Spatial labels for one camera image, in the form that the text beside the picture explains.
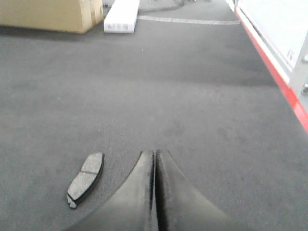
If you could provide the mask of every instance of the metal friction material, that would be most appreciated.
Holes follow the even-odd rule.
[[[104,154],[94,153],[90,154],[84,162],[67,190],[67,202],[71,208],[76,208],[97,184],[103,171],[103,159]]]

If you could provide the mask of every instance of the white box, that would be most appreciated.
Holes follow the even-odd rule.
[[[115,0],[104,20],[106,33],[134,33],[139,0]]]

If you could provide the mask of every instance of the black cable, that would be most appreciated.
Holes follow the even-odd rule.
[[[176,4],[176,6],[170,6],[170,7],[158,7],[158,8],[150,8],[150,9],[139,9],[138,10],[138,15],[145,15],[147,13],[154,13],[154,12],[161,12],[161,11],[174,11],[174,10],[178,10],[180,8],[182,8],[185,5],[191,4],[191,3],[195,3],[196,1],[189,1],[190,3],[185,2],[185,0],[180,0],[180,2],[173,0],[173,2]],[[103,7],[107,9],[107,11],[109,11],[112,7],[109,6],[108,3],[104,3]]]

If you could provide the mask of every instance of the floor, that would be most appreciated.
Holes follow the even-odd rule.
[[[148,15],[237,20],[224,0]],[[139,20],[132,35],[102,24],[85,35],[0,27],[0,54],[0,230],[71,226],[141,150],[158,148],[251,228],[308,230],[308,137],[242,25]],[[71,210],[67,188],[98,151],[101,180]]]

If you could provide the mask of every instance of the black rubber object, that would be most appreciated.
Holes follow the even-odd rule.
[[[156,152],[155,195],[160,231],[252,231],[194,188],[167,150]]]
[[[144,231],[150,224],[154,153],[143,151],[130,175],[100,208],[67,231]]]

